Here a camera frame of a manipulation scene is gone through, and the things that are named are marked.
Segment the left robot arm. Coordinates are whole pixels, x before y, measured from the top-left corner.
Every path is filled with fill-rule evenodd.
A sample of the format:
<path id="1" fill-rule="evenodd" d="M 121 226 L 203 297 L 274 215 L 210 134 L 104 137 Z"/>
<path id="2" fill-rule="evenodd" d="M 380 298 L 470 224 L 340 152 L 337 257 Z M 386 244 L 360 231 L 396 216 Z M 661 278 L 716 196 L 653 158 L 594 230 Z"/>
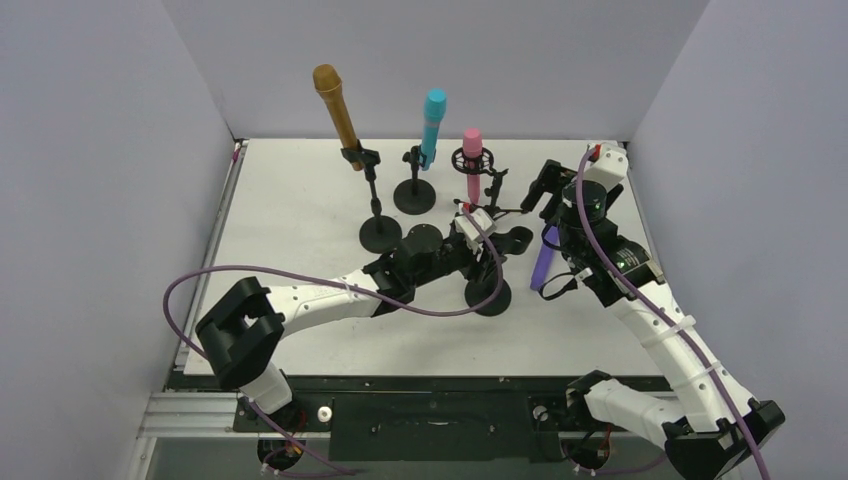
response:
<path id="1" fill-rule="evenodd" d="M 330 322 L 392 313 L 410 304 L 418 288 L 455 272 L 483 284 L 483 297 L 473 304 L 483 309 L 493 293 L 506 288 L 497 279 L 496 264 L 523 254 L 532 238 L 521 226 L 506 233 L 478 232 L 462 216 L 448 237 L 432 225 L 416 225 L 393 251 L 335 279 L 264 286 L 245 277 L 205 313 L 195 333 L 218 386 L 241 391 L 259 407 L 265 423 L 285 430 L 297 420 L 299 405 L 272 362 L 280 340 Z"/>

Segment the purple microphone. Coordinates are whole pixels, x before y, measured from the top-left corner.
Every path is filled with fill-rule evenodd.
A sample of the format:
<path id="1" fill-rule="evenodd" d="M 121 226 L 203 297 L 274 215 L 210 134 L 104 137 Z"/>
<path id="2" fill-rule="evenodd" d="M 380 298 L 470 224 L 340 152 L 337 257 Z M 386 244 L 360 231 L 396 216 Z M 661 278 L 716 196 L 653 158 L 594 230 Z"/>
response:
<path id="1" fill-rule="evenodd" d="M 542 245 L 540 247 L 539 254 L 537 255 L 530 279 L 529 288 L 532 291 L 539 291 L 548 280 L 554 257 L 558 253 L 558 246 L 559 240 L 557 230 L 552 226 L 546 226 L 543 229 Z"/>

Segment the purple mic black stand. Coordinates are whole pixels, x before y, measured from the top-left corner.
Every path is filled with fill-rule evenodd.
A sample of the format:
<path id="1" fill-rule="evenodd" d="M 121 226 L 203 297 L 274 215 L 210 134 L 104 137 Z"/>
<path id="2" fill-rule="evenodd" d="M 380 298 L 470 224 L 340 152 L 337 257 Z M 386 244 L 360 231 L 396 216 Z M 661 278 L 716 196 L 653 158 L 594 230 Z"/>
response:
<path id="1" fill-rule="evenodd" d="M 503 279 L 503 267 L 507 256 L 495 254 L 496 274 L 488 279 L 467 279 L 464 299 L 469 307 L 476 307 L 475 313 L 485 317 L 494 317 L 504 313 L 510 306 L 512 291 Z"/>

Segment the gold microphone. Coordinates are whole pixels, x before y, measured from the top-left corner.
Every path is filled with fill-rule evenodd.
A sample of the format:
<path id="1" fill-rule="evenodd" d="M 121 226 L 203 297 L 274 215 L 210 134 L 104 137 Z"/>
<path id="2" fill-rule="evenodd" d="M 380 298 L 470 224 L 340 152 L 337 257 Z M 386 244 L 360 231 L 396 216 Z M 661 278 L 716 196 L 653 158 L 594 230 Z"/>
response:
<path id="1" fill-rule="evenodd" d="M 357 150 L 359 139 L 344 99 L 343 82 L 340 75 L 334 66 L 321 64 L 314 68 L 312 78 L 314 88 L 325 103 L 342 148 Z"/>

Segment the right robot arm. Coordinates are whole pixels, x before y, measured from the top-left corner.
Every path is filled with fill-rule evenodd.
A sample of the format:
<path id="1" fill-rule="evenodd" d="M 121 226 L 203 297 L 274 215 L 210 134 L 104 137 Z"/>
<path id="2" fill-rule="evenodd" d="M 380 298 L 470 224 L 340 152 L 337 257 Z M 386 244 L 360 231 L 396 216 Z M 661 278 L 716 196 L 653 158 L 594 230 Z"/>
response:
<path id="1" fill-rule="evenodd" d="M 558 241 L 552 250 L 569 266 L 565 290 L 585 286 L 620 320 L 647 352 L 674 394 L 663 400 L 599 370 L 568 385 L 564 413 L 592 431 L 611 424 L 665 452 L 685 479 L 719 479 L 750 457 L 785 421 L 773 400 L 759 400 L 706 346 L 695 320 L 684 314 L 658 264 L 627 239 L 607 216 L 622 191 L 624 171 L 600 180 L 548 160 L 531 183 L 521 208 L 540 213 Z"/>

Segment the gold mic black stand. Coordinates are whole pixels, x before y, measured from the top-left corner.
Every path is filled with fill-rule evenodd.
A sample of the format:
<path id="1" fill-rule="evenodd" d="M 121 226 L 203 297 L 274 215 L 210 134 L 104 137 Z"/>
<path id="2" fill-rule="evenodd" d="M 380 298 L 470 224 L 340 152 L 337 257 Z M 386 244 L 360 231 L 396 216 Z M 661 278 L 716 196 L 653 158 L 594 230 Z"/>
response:
<path id="1" fill-rule="evenodd" d="M 372 216 L 365 220 L 360 226 L 358 238 L 361 246 L 375 254 L 383 254 L 395 248 L 401 240 L 401 227 L 399 223 L 383 214 L 382 203 L 379 199 L 376 187 L 376 166 L 380 164 L 379 153 L 375 150 L 365 149 L 358 143 L 355 147 L 343 147 L 343 157 L 351 164 L 362 165 L 365 179 L 369 185 L 370 208 Z"/>

